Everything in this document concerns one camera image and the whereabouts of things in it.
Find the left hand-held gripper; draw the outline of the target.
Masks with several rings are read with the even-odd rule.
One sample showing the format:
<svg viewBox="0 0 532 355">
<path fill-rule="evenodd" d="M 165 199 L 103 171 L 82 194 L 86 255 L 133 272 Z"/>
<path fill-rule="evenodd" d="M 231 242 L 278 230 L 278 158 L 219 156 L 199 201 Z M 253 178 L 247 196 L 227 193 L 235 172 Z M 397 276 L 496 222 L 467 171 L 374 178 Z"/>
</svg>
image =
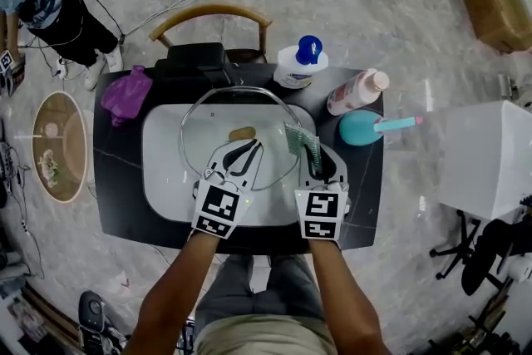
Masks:
<svg viewBox="0 0 532 355">
<path fill-rule="evenodd" d="M 214 150 L 195 192 L 194 232 L 227 239 L 254 202 L 250 191 L 264 146 L 257 139 L 228 142 Z M 230 181 L 225 175 L 230 167 Z"/>
</svg>

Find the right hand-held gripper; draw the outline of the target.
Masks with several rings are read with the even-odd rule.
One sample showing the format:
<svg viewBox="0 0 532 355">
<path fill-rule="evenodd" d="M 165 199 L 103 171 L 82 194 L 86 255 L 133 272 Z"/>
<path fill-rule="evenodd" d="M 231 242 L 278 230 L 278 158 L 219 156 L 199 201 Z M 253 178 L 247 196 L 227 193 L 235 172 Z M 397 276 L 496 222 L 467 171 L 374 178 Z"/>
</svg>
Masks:
<svg viewBox="0 0 532 355">
<path fill-rule="evenodd" d="M 313 153 L 304 145 L 300 152 L 299 179 L 346 179 L 347 166 L 340 155 L 322 145 L 322 175 L 316 170 Z M 346 182 L 333 181 L 315 189 L 297 189 L 294 198 L 301 236 L 304 239 L 338 241 L 342 222 L 350 210 Z"/>
</svg>

